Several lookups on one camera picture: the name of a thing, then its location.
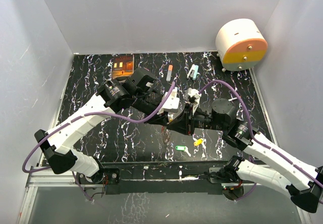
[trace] orange and white container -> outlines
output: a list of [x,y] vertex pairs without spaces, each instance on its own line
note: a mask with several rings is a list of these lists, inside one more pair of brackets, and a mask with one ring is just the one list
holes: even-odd
[[268,44],[254,21],[237,19],[220,29],[216,48],[223,67],[239,71],[255,66],[265,55]]

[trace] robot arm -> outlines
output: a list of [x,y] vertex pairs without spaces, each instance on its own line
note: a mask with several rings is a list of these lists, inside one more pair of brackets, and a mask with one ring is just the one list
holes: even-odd
[[[101,181],[103,174],[100,162],[92,156],[77,151],[73,146],[92,128],[110,116],[84,115],[89,112],[114,114],[131,106],[149,115],[162,101],[161,95],[152,88],[155,80],[156,77],[144,68],[137,69],[122,84],[116,79],[108,80],[83,107],[64,122],[47,132],[37,131],[35,138],[40,142],[46,135],[69,123],[40,146],[53,172],[61,174],[66,171],[76,171],[90,177],[95,183]],[[175,88],[171,92],[171,97],[166,100],[157,115],[153,116],[148,123],[166,126],[168,123],[167,112],[176,111],[178,104],[179,98],[177,97],[177,88]]]
[[[131,106],[150,115],[162,101],[161,95],[152,88],[155,80],[156,77],[144,68],[137,69],[122,84],[115,79],[108,80],[83,107],[61,125],[73,122],[77,117],[80,120],[56,132],[40,146],[53,172],[61,174],[69,170],[77,171],[90,177],[94,183],[100,182],[103,178],[103,167],[100,162],[76,151],[73,145],[109,116],[84,115],[93,111],[114,114]],[[170,94],[171,97],[147,123],[166,126],[167,129],[184,135],[192,135],[195,128],[223,131],[223,140],[229,145],[257,157],[273,169],[257,166],[234,156],[224,167],[224,172],[220,174],[228,177],[232,182],[247,180],[260,183],[291,196],[291,200],[302,209],[316,212],[322,196],[322,188],[293,165],[301,167],[320,183],[323,183],[323,167],[317,169],[301,162],[271,143],[256,129],[252,129],[256,140],[270,147],[265,148],[254,141],[250,136],[247,123],[236,118],[237,109],[227,99],[216,99],[212,103],[211,112],[203,112],[198,107],[201,95],[195,89],[189,89],[185,93],[184,98],[187,103],[184,110],[169,123],[168,112],[175,112],[179,105],[179,98],[176,97],[177,89]],[[40,142],[61,125],[47,132],[39,130],[35,134],[36,140]],[[289,161],[282,158],[282,155],[287,156]]]
[[236,118],[237,109],[229,100],[216,99],[212,103],[212,111],[207,113],[197,107],[199,100],[196,98],[199,97],[195,90],[189,90],[184,111],[167,128],[185,135],[192,135],[195,128],[223,131],[222,138],[226,143],[262,160],[272,170],[234,156],[224,167],[224,172],[217,174],[224,174],[222,177],[227,177],[229,181],[247,180],[260,183],[290,196],[300,208],[316,212],[323,194],[322,188],[294,168],[294,165],[320,183],[323,183],[323,167],[316,168],[303,163],[270,142],[264,134],[252,129],[255,139],[268,148],[257,143],[250,136],[248,124]]

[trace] gray wall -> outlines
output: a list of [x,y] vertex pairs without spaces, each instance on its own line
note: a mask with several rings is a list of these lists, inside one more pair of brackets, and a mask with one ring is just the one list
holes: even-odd
[[[256,76],[279,145],[323,165],[323,0],[281,0],[264,30],[269,52]],[[311,215],[322,223],[323,208]]]
[[262,30],[279,0],[45,0],[73,52],[215,50],[237,18]]
[[52,121],[73,54],[44,0],[0,0],[0,12],[0,223],[15,223],[28,177],[22,163],[35,131]]

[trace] black marble table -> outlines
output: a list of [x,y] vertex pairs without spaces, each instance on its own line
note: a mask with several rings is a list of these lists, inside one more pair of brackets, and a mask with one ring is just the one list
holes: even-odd
[[[111,77],[115,54],[76,55],[65,96],[59,115],[59,122],[64,121],[96,92]],[[183,93],[189,87],[200,89],[213,79],[221,79],[232,85],[246,103],[253,125],[259,127],[270,138],[268,127],[259,99],[255,92],[250,72],[222,72],[222,65],[216,52],[194,53],[143,53],[135,54],[135,69],[145,67],[157,78],[156,88],[162,93],[168,91],[171,82],[166,82],[168,65],[173,65],[173,74],[178,76],[177,86],[180,107],[184,106]],[[195,81],[186,79],[192,64],[199,65],[199,75]],[[202,95],[200,107],[210,110],[216,98],[233,98],[232,93],[221,84],[209,87]],[[122,114],[133,119],[144,117],[136,109],[123,110]],[[238,117],[243,118],[243,109],[239,106]],[[192,160],[229,160],[232,155],[241,155],[237,149],[227,145],[221,138],[221,132],[196,129],[193,136],[184,136],[176,132],[170,134],[170,143],[164,144],[162,127],[148,124],[133,124],[119,119],[107,119],[92,129],[74,146],[87,155],[96,156],[101,162],[118,161],[192,161]],[[204,138],[204,145],[195,147],[196,139]],[[175,150],[176,145],[188,147],[188,152]]]

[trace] black mount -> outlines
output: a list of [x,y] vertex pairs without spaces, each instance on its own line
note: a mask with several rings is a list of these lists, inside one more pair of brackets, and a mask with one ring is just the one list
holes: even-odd
[[[323,166],[316,169],[316,179],[323,184]],[[323,189],[314,182],[308,182],[309,189],[299,191],[293,185],[286,186],[286,189],[291,195],[291,200],[295,205],[302,208],[303,210],[316,213],[319,200],[323,196]]]
[[[35,133],[35,138],[37,142],[40,142],[47,135],[44,130],[38,130]],[[51,146],[48,141],[41,144],[40,149],[44,153],[52,171],[57,175],[70,170],[77,160],[77,157],[71,151],[66,154],[55,152],[56,147]]]
[[230,146],[244,150],[252,144],[247,122],[237,119],[238,109],[227,99],[216,99],[210,113],[197,108],[193,114],[193,100],[188,99],[182,113],[167,125],[172,130],[184,135],[193,135],[195,128],[223,131],[223,140]]

